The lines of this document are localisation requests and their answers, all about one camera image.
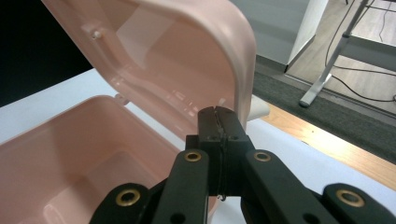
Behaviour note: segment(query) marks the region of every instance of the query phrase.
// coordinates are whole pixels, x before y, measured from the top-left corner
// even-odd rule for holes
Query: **container lid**
[[[228,0],[44,0],[120,94],[184,138],[221,105],[245,126],[256,43]]]

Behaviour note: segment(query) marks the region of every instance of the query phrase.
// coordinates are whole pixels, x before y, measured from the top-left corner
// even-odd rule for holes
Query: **white tabletop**
[[[24,133],[62,111],[95,95],[114,96],[117,93],[100,77],[95,69],[68,79],[58,85],[0,107],[0,143]],[[161,124],[132,104],[127,107],[148,126],[177,146],[184,142]],[[279,129],[255,119],[247,123],[247,134],[255,148],[274,152],[313,191],[321,193],[326,185],[346,183],[364,190],[396,215],[396,191],[389,189],[343,163],[315,150],[309,145],[283,133]],[[245,223],[238,198],[221,203],[213,223]]]

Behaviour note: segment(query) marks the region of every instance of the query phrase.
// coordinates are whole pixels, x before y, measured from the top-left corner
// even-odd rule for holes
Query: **black cable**
[[[357,92],[355,92],[354,90],[352,90],[343,80],[341,80],[338,77],[332,76],[333,78],[335,78],[336,80],[340,81],[342,84],[344,84],[344,86],[346,86],[350,91],[352,91],[353,93],[355,93],[356,95],[358,95],[359,97],[366,99],[366,100],[371,100],[371,101],[376,101],[376,102],[384,102],[384,103],[388,103],[388,102],[395,102],[396,103],[396,95],[393,96],[392,100],[377,100],[377,99],[373,99],[373,98],[369,98],[369,97],[365,97],[362,96],[360,94],[358,94]]]
[[[381,39],[381,42],[384,42],[381,34],[384,31],[384,27],[385,27],[385,16],[387,16],[387,13],[389,12],[391,5],[392,5],[392,2],[389,2],[389,6],[388,6],[387,10],[385,11],[384,16],[382,17],[382,28],[381,28],[381,31],[379,32],[379,38]]]
[[[338,66],[338,65],[334,65],[334,67],[340,68],[340,69],[345,69],[345,70],[352,70],[352,71],[359,71],[359,72],[369,72],[369,73],[378,73],[378,74],[382,74],[382,75],[387,75],[387,76],[396,77],[395,74],[387,73],[387,72],[379,72],[379,71],[366,70],[366,69],[359,69],[359,68],[349,68],[349,67],[343,67],[343,66]]]

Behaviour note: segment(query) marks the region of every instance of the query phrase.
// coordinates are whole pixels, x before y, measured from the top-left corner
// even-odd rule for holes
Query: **brass insert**
[[[256,153],[254,153],[254,159],[256,159],[258,161],[270,161],[271,156],[265,152],[256,152]]]
[[[140,193],[137,189],[125,189],[117,195],[116,203],[119,206],[131,206],[140,199]]]
[[[198,161],[200,160],[201,154],[198,152],[189,152],[184,156],[184,159],[186,159],[186,161]]]
[[[359,194],[353,191],[347,189],[339,189],[335,192],[335,195],[341,202],[349,204],[350,206],[353,207],[364,206],[363,198]]]

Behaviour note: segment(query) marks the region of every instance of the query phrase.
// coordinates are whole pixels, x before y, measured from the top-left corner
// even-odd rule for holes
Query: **pink plastic container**
[[[122,99],[181,139],[208,106],[246,125],[256,45],[229,1],[43,2]],[[91,98],[0,146],[0,223],[88,223],[116,186],[168,177],[177,153],[120,100]]]

